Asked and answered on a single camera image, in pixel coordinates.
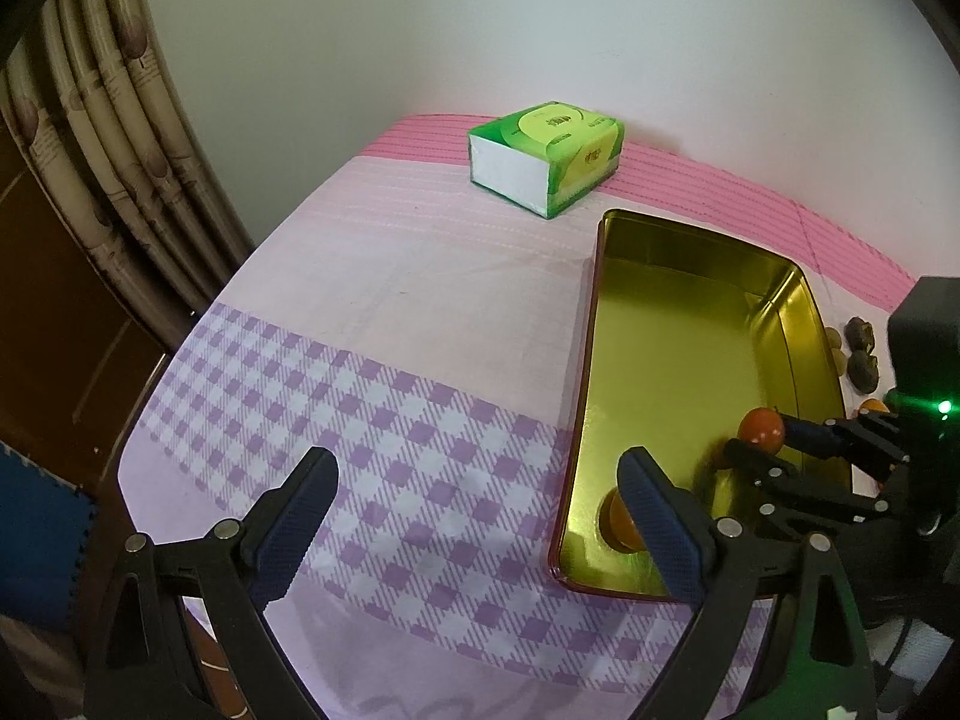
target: blue gripper pad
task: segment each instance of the blue gripper pad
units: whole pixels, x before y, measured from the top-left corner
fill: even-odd
[[[784,443],[805,455],[827,460],[843,455],[846,442],[827,425],[818,425],[782,413],[784,420]]]
[[[258,610],[287,594],[333,503],[337,483],[336,458],[314,446],[283,485],[263,493],[244,517],[240,557],[253,570],[248,595]]]
[[[712,519],[693,495],[674,487],[642,446],[620,458],[616,483],[670,595],[699,607],[716,560]]]

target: pink striped fabric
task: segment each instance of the pink striped fabric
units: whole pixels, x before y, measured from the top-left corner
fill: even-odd
[[[490,117],[463,114],[401,119],[363,156],[469,165],[467,129]],[[875,248],[798,202],[724,170],[624,143],[619,170],[600,191],[712,224],[774,248],[885,311],[915,279]]]

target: green tissue box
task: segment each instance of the green tissue box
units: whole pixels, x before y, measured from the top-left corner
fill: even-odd
[[[470,180],[553,218],[616,170],[623,122],[544,103],[480,124],[467,135]]]

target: metal tray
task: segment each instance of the metal tray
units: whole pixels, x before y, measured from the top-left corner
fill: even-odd
[[[601,220],[573,446],[549,565],[572,589],[661,597],[646,552],[599,527],[616,463],[645,446],[713,517],[757,521],[758,493],[710,458],[757,406],[822,421],[844,415],[824,327],[803,271],[747,242],[629,211]],[[786,449],[804,473],[850,488],[850,467]]]

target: screw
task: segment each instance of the screw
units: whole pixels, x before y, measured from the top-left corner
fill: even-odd
[[[727,538],[736,538],[743,533],[743,526],[733,517],[720,517],[717,520],[717,530]]]
[[[123,548],[128,552],[139,552],[145,546],[147,546],[147,536],[143,533],[134,533],[124,542]]]
[[[810,533],[810,538],[808,538],[808,541],[810,542],[810,546],[818,552],[830,551],[830,539],[824,536],[822,533]]]
[[[213,535],[217,538],[233,538],[240,533],[240,523],[235,519],[222,519],[213,526]]]

